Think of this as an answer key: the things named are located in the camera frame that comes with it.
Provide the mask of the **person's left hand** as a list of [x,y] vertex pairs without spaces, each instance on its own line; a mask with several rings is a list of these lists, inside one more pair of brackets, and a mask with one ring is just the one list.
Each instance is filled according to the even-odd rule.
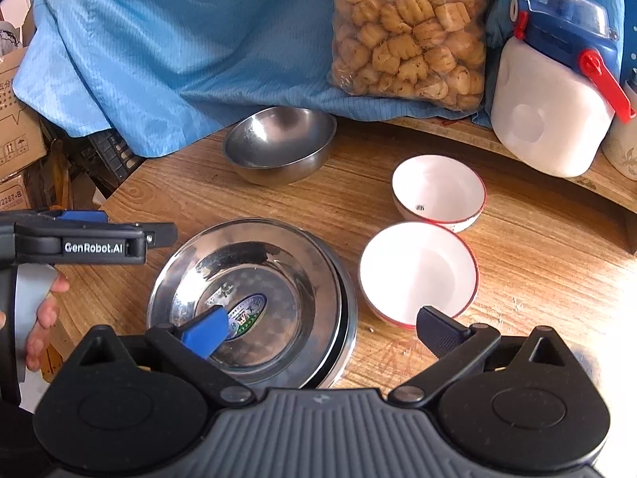
[[12,329],[18,372],[36,372],[59,316],[55,294],[66,292],[64,274],[48,265],[26,264],[1,271],[1,330]]

